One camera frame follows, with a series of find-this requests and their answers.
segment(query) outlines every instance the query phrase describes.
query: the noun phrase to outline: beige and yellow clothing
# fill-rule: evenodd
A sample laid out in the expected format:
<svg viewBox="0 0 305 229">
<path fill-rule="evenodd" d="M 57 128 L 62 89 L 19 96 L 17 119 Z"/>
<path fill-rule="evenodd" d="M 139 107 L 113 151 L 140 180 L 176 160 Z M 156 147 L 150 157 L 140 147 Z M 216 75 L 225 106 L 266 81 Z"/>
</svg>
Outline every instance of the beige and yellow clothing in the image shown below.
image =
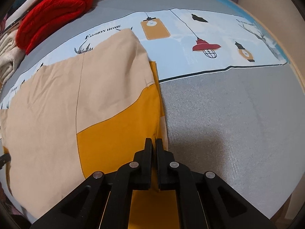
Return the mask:
<svg viewBox="0 0 305 229">
<path fill-rule="evenodd" d="M 155 62 L 131 30 L 42 66 L 0 110 L 8 185 L 39 218 L 94 171 L 133 160 L 145 138 L 167 142 Z M 172 191 L 135 191 L 129 228 L 178 228 Z"/>
</svg>

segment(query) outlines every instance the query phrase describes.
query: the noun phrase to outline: metal rivet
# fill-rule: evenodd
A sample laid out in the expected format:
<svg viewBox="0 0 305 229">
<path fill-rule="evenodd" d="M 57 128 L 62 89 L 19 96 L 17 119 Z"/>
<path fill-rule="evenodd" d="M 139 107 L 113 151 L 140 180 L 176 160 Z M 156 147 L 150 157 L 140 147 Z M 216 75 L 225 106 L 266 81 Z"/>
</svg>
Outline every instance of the metal rivet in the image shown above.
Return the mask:
<svg viewBox="0 0 305 229">
<path fill-rule="evenodd" d="M 101 172 L 101 171 L 96 171 L 93 173 L 93 177 L 95 179 L 101 178 L 102 176 L 103 176 L 103 172 Z"/>
<path fill-rule="evenodd" d="M 172 167 L 172 168 L 177 168 L 177 167 L 179 167 L 179 163 L 177 163 L 177 162 L 171 162 L 171 163 L 170 163 L 170 167 Z"/>
<path fill-rule="evenodd" d="M 211 171 L 208 171 L 205 175 L 207 178 L 211 178 L 211 179 L 215 177 L 215 173 Z"/>
<path fill-rule="evenodd" d="M 138 162 L 131 162 L 131 163 L 129 164 L 129 166 L 130 166 L 131 168 L 137 168 L 137 167 L 139 166 L 139 163 L 138 163 Z"/>
</svg>

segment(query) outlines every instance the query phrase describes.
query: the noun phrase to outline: white cloth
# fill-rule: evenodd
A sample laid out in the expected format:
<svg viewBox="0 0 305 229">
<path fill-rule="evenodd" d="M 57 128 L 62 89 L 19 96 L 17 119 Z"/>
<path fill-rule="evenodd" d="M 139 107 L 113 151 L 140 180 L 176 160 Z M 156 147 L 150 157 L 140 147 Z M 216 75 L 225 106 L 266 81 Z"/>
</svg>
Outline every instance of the white cloth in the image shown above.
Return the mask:
<svg viewBox="0 0 305 229">
<path fill-rule="evenodd" d="M 3 53 L 10 51 L 16 46 L 16 34 L 18 30 L 13 30 L 11 32 L 4 33 L 0 39 L 0 56 Z"/>
<path fill-rule="evenodd" d="M 15 46 L 0 56 L 0 83 L 4 85 L 14 74 L 25 56 L 25 51 Z"/>
<path fill-rule="evenodd" d="M 26 12 L 35 1 L 36 0 L 26 0 L 24 4 L 22 4 L 10 17 L 7 18 L 5 28 L 10 26 L 14 21 L 22 16 L 22 14 Z"/>
</svg>

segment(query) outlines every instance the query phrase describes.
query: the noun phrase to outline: gray fabric surface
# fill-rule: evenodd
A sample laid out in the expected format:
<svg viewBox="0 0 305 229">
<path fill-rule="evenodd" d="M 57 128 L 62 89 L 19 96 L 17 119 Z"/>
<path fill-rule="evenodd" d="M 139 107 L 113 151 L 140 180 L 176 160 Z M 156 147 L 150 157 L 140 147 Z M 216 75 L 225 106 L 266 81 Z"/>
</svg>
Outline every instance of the gray fabric surface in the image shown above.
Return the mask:
<svg viewBox="0 0 305 229">
<path fill-rule="evenodd" d="M 289 65 L 161 83 L 169 151 L 214 171 L 267 217 L 305 171 L 305 96 Z"/>
<path fill-rule="evenodd" d="M 49 52 L 75 35 L 101 23 L 124 17 L 133 12 L 149 12 L 171 8 L 199 9 L 236 14 L 233 9 L 217 0 L 95 0 L 91 11 L 56 31 L 25 57 L 19 68 L 3 87 L 0 101 L 2 101 L 23 72 L 30 69 Z"/>
</svg>

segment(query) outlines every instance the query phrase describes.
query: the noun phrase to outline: red blanket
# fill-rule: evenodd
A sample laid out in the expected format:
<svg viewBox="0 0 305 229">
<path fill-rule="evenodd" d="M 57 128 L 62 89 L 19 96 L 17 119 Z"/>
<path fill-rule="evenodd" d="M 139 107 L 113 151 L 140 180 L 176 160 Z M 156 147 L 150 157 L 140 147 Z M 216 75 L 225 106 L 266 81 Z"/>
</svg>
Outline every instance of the red blanket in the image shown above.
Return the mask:
<svg viewBox="0 0 305 229">
<path fill-rule="evenodd" d="M 93 0 L 43 0 L 22 21 L 17 46 L 29 54 L 52 33 L 86 13 Z"/>
</svg>

